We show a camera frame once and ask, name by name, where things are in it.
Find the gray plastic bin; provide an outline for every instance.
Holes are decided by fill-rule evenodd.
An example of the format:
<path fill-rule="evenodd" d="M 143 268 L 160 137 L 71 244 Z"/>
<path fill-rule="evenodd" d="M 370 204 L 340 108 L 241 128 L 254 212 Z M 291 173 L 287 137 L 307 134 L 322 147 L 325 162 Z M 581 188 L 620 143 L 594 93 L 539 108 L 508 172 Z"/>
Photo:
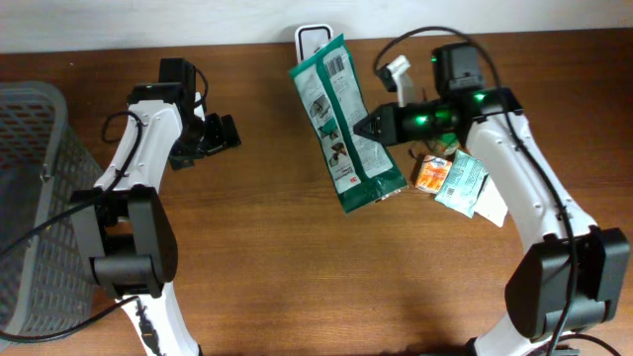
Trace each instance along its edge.
<path fill-rule="evenodd" d="M 65 209 L 102 170 L 67 124 L 66 102 L 41 82 L 0 84 L 0 250 Z M 0 329 L 43 335 L 90 316 L 70 219 L 0 260 Z M 0 340 L 0 351 L 8 343 Z"/>

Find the green packet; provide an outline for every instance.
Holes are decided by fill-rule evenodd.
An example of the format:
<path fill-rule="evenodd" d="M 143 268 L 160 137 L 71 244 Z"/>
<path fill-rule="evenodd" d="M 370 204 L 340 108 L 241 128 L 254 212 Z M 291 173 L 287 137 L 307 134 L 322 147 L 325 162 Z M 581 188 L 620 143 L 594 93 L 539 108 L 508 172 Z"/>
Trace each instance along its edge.
<path fill-rule="evenodd" d="M 346 213 L 386 199 L 407 185 L 392 156 L 353 133 L 367 116 L 349 49 L 340 35 L 290 71 L 318 136 Z"/>

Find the led light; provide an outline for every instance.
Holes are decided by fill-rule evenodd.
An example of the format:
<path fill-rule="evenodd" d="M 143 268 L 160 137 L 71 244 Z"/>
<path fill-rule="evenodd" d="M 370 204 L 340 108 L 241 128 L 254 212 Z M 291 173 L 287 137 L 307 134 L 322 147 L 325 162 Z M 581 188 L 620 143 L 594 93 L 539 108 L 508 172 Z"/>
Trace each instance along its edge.
<path fill-rule="evenodd" d="M 418 125 L 423 125 L 424 123 L 426 123 L 426 120 L 427 120 L 427 119 L 428 119 L 428 116 L 427 116 L 427 115 L 418 116 L 418 117 L 416 117 L 416 118 L 415 118 L 415 122 L 416 122 Z"/>

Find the wooden table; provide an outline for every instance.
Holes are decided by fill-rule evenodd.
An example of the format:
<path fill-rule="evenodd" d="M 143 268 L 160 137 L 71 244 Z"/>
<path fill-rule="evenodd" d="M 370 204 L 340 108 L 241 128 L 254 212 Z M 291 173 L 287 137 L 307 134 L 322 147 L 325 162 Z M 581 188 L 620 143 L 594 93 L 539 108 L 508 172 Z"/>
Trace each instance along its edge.
<path fill-rule="evenodd" d="M 633 32 L 477 36 L 526 109 L 549 163 L 603 227 L 633 237 Z M 409 40 L 412 77 L 435 96 L 430 51 L 451 39 Z M 350 41 L 366 105 L 396 100 L 371 73 L 386 40 Z M 45 80 L 106 166 L 105 117 L 133 85 L 157 79 L 162 57 L 207 75 L 211 112 L 232 114 L 243 145 L 167 169 L 161 200 L 176 233 L 175 286 L 206 355 L 378 354 L 416 344 L 461 345 L 503 315 L 503 288 L 522 257 L 511 219 L 471 220 L 409 189 L 346 216 L 288 70 L 292 44 L 192 46 L 0 56 L 0 80 Z M 112 127 L 112 134 L 122 124 Z M 408 177 L 407 145 L 390 149 Z M 94 311 L 111 301 L 97 293 Z M 613 322 L 589 332 L 633 349 L 633 275 Z M 597 350 L 578 343 L 588 353 Z M 7 355 L 140 355 L 117 311 L 67 340 Z M 595 355 L 604 355 L 595 351 Z"/>

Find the wire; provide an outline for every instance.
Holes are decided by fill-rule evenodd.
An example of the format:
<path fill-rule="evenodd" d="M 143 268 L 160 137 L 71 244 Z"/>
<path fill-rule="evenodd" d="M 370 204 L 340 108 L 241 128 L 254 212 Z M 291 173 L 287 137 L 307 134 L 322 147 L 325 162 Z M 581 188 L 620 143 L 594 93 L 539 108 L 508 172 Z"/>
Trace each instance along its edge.
<path fill-rule="evenodd" d="M 579 340 L 593 342 L 594 344 L 600 345 L 603 349 L 610 352 L 611 355 L 613 356 L 622 356 L 619 352 L 617 352 L 616 349 L 613 348 L 613 346 L 607 344 L 606 342 L 600 340 L 599 338 L 595 336 L 576 333 L 576 334 L 571 334 L 571 335 L 563 335 L 560 338 L 561 341 L 567 341 L 567 340 L 572 340 L 572 339 L 579 339 Z"/>
<path fill-rule="evenodd" d="M 22 343 L 22 344 L 34 344 L 34 343 L 41 343 L 41 342 L 49 342 L 49 341 L 55 341 L 55 340 L 59 340 L 62 339 L 64 337 L 70 336 L 74 333 L 76 333 L 77 331 L 81 331 L 84 328 L 92 325 L 93 323 L 101 320 L 102 318 L 104 318 L 105 316 L 107 316 L 108 314 L 110 314 L 111 312 L 117 310 L 118 308 L 126 305 L 129 302 L 133 302 L 135 300 L 138 299 L 138 296 L 134 296 L 134 297 L 130 297 L 127 299 L 124 299 L 112 306 L 109 306 L 107 309 L 105 309 L 104 311 L 99 312 L 98 314 L 90 317 L 89 319 L 78 323 L 77 325 L 66 329 L 64 331 L 60 331 L 60 332 L 56 332 L 56 333 L 52 333 L 49 335 L 42 335 L 42 336 L 21 336 L 21 335 L 12 335 L 12 334 L 8 334 L 5 333 L 3 331 L 0 331 L 0 339 L 9 341 L 9 342 L 15 342 L 15 343 Z"/>
<path fill-rule="evenodd" d="M 205 74 L 203 74 L 200 69 L 195 67 L 195 70 L 196 70 L 196 73 L 198 73 L 200 75 L 200 79 L 202 79 L 202 82 L 205 83 L 205 93 L 202 95 L 202 97 L 200 97 L 200 100 L 198 100 L 198 101 L 196 101 L 194 103 L 194 108 L 197 108 L 202 103 L 207 101 L 207 94 L 209 94 L 209 82 L 207 81 L 207 78 L 205 77 Z"/>
<path fill-rule="evenodd" d="M 80 205 L 78 205 L 76 207 L 70 208 L 67 211 L 63 212 L 63 213 L 50 218 L 46 222 L 42 222 L 41 224 L 39 224 L 38 226 L 36 226 L 32 230 L 30 230 L 29 232 L 27 232 L 24 235 L 22 235 L 20 238 L 16 239 L 7 248 L 5 248 L 4 250 L 2 250 L 2 252 L 0 252 L 0 259 L 4 258 L 14 248 L 16 248 L 19 245 L 21 245 L 22 243 L 28 241 L 33 236 L 35 236 L 35 235 L 43 232 L 47 228 L 51 227 L 54 223 L 59 223 L 60 221 L 70 217 L 71 215 L 73 215 L 73 214 L 75 214 L 75 213 L 77 213 L 77 212 L 79 212 L 79 211 L 81 211 L 83 209 L 86 209 L 86 208 L 92 206 L 97 199 L 99 199 L 99 198 L 109 194 L 110 192 L 112 192 L 115 189 L 115 187 L 119 184 L 119 182 L 121 182 L 121 180 L 125 176 L 125 172 L 128 170 L 128 167 L 130 167 L 130 164 L 132 163 L 132 159 L 134 158 L 136 151 L 138 150 L 138 146 L 140 145 L 140 137 L 142 136 L 142 121 L 140 120 L 138 115 L 135 114 L 134 112 L 121 111 L 119 113 L 112 114 L 111 116 L 109 116 L 106 119 L 106 123 L 111 121 L 113 118 L 119 117 L 119 116 L 122 116 L 122 115 L 131 116 L 131 117 L 133 117 L 136 120 L 136 129 L 138 130 L 138 134 L 136 135 L 135 144 L 132 147 L 132 150 L 130 151 L 130 154 L 128 154 L 128 158 L 126 158 L 125 162 L 121 166 L 121 169 L 117 172 L 117 175 L 115 176 L 115 179 L 112 181 L 112 184 L 110 184 L 110 186 L 108 186 L 108 188 L 105 191 L 103 191 L 99 196 L 95 197 L 94 199 L 91 199 L 89 201 L 81 203 Z"/>
<path fill-rule="evenodd" d="M 499 102 L 501 103 L 501 107 L 503 108 L 503 115 L 505 116 L 505 121 L 509 128 L 510 136 L 512 137 L 512 139 L 514 140 L 514 143 L 516 144 L 516 149 L 520 150 L 525 155 L 525 157 L 530 162 L 530 164 L 534 167 L 534 169 L 536 169 L 537 173 L 541 176 L 543 183 L 545 183 L 545 185 L 547 186 L 547 189 L 550 191 L 550 194 L 552 195 L 552 198 L 554 199 L 554 202 L 556 203 L 556 207 L 559 210 L 559 217 L 563 221 L 563 226 L 565 227 L 565 232 L 567 234 L 567 238 L 568 238 L 570 249 L 571 249 L 571 252 L 570 252 L 571 273 L 570 273 L 570 277 L 567 283 L 567 301 L 565 303 L 565 307 L 563 308 L 563 313 L 561 314 L 561 317 L 558 320 L 556 328 L 554 329 L 552 340 L 550 341 L 548 350 L 547 350 L 547 356 L 552 356 L 554 349 L 556 348 L 556 344 L 558 343 L 561 337 L 561 333 L 563 332 L 563 329 L 565 328 L 565 323 L 567 322 L 570 310 L 572 308 L 572 304 L 574 303 L 574 296 L 576 295 L 576 288 L 578 286 L 578 252 L 576 248 L 576 241 L 574 240 L 574 232 L 572 230 L 570 217 L 567 214 L 567 207 L 563 205 L 563 201 L 561 200 L 561 197 L 556 191 L 554 184 L 552 184 L 552 181 L 550 181 L 549 177 L 547 176 L 543 168 L 538 164 L 536 159 L 532 156 L 530 151 L 527 149 L 527 147 L 523 143 L 523 140 L 521 140 L 519 136 L 516 134 L 516 130 L 514 129 L 514 126 L 512 125 L 512 122 L 510 120 L 510 116 L 507 112 L 507 103 L 505 102 L 505 97 L 501 93 L 501 89 L 502 89 L 501 80 L 498 75 L 497 68 L 495 67 L 493 60 L 488 55 L 486 50 L 483 47 L 481 47 L 479 43 L 477 43 L 473 38 L 457 30 L 453 30 L 453 29 L 443 27 L 443 26 L 427 26 L 427 27 L 422 27 L 419 29 L 409 31 L 405 33 L 404 35 L 401 35 L 400 37 L 397 37 L 391 40 L 378 53 L 378 55 L 376 56 L 376 59 L 374 60 L 374 72 L 376 73 L 376 75 L 379 75 L 378 63 L 380 62 L 380 59 L 391 47 L 393 47 L 394 45 L 397 45 L 399 42 L 413 35 L 421 34 L 423 32 L 428 32 L 428 31 L 447 32 L 461 38 L 462 40 L 466 41 L 468 44 L 473 46 L 477 50 L 477 52 L 480 54 L 480 56 L 486 61 L 486 64 L 490 68 L 491 73 L 493 75 L 493 80 L 497 88 L 496 94 L 499 99 Z"/>

